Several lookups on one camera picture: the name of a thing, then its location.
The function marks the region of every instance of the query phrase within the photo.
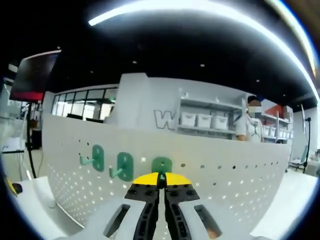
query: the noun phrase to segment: black ceiling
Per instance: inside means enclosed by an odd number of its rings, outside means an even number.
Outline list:
[[[55,93],[117,84],[121,74],[136,72],[220,84],[293,108],[301,103],[295,99],[311,92],[279,49],[234,21],[180,11],[126,14],[89,26],[92,17],[128,2],[20,6],[24,11],[17,11],[10,27],[10,62],[18,66],[22,58],[61,48],[48,85]],[[312,76],[302,46],[271,7],[262,0],[231,3],[284,40]],[[14,78],[10,71],[7,76]],[[311,95],[303,104],[307,109],[315,102]]]

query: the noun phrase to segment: white partition wall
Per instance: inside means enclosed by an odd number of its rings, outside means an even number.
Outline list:
[[[285,144],[123,129],[50,114],[44,116],[42,142],[56,202],[83,227],[104,201],[124,197],[132,184],[109,175],[125,152],[133,158],[133,178],[150,173],[155,158],[169,158],[173,173],[189,178],[200,198],[231,211],[250,233],[272,203],[290,156]],[[80,157],[92,158],[93,146],[103,152],[104,170],[80,164]],[[163,202],[159,212],[164,213]],[[166,225],[159,214],[155,240],[168,239]]]

